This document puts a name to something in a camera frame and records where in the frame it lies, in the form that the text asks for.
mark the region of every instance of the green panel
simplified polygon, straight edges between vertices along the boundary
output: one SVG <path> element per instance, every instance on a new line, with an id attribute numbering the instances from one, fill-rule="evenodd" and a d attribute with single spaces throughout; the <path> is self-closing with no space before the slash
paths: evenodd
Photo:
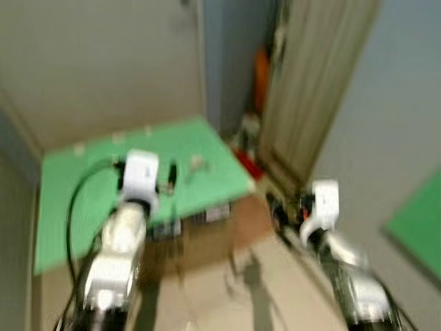
<path id="1" fill-rule="evenodd" d="M 387 224 L 387 231 L 441 278 L 441 170 Z"/>
<path id="2" fill-rule="evenodd" d="M 65 218 L 70 195 L 79 177 L 98 160 L 125 156 L 132 148 L 155 152 L 160 157 L 159 183 L 167 181 L 170 161 L 178 164 L 178 181 L 173 197 L 160 197 L 160 210 L 149 226 L 168 221 L 176 205 L 178 217 L 207 206 L 237 199 L 248 192 L 250 177 L 204 119 L 193 119 L 151 132 L 128 132 L 121 141 L 112 138 L 85 144 L 78 155 L 74 148 L 49 154 L 43 161 L 37 252 L 34 273 L 65 261 Z M 189 177 L 194 155 L 208 162 L 208 169 Z M 86 183 L 74 209 L 72 253 L 84 255 L 116 201 L 117 176 L 104 170 Z"/>

